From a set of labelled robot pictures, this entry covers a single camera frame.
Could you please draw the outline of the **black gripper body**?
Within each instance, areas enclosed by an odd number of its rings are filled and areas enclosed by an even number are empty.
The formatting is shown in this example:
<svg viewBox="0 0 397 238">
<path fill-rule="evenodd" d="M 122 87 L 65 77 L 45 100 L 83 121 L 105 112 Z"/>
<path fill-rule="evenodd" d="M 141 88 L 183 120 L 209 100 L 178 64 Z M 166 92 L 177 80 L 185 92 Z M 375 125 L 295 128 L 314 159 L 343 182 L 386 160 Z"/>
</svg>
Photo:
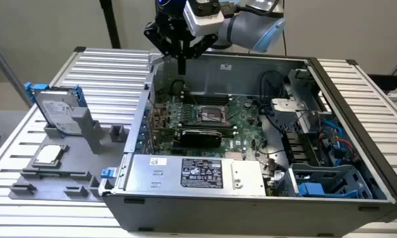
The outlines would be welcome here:
<svg viewBox="0 0 397 238">
<path fill-rule="evenodd" d="M 190 34 L 186 20 L 183 17 L 183 10 L 187 0 L 155 0 L 155 22 L 171 23 L 175 26 L 179 40 L 193 41 L 195 37 Z"/>
</svg>

